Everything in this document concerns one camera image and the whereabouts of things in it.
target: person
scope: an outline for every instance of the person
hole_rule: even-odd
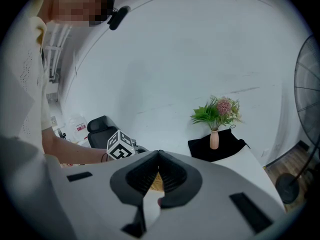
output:
[[[41,51],[47,23],[89,26],[90,22],[107,19],[113,9],[111,4],[109,0],[29,1],[1,47],[1,77],[6,80],[0,97],[4,103],[0,108],[2,135],[32,144],[44,154],[57,157],[60,163],[107,160],[105,149],[82,147],[55,135],[46,98],[49,77]]]

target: flower vase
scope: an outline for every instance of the flower vase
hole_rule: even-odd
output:
[[[219,134],[217,130],[212,130],[210,135],[210,148],[216,150],[219,147]]]

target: pink flower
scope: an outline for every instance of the pink flower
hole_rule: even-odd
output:
[[[216,108],[219,111],[219,115],[224,116],[231,112],[231,103],[226,97],[223,97],[216,103]]]

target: black rectangular strip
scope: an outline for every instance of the black rectangular strip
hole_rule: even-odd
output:
[[[232,194],[229,197],[256,234],[272,224],[272,221],[244,193]]]
[[[90,177],[90,176],[92,176],[92,174],[90,172],[86,171],[86,172],[81,172],[81,173],[69,175],[69,176],[67,176],[67,178],[70,182],[74,182],[74,181],[82,180],[82,179]]]

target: chair backrest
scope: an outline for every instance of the chair backrest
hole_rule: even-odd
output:
[[[91,148],[107,149],[108,140],[118,129],[114,126],[108,126],[107,117],[104,115],[90,121],[87,130]]]

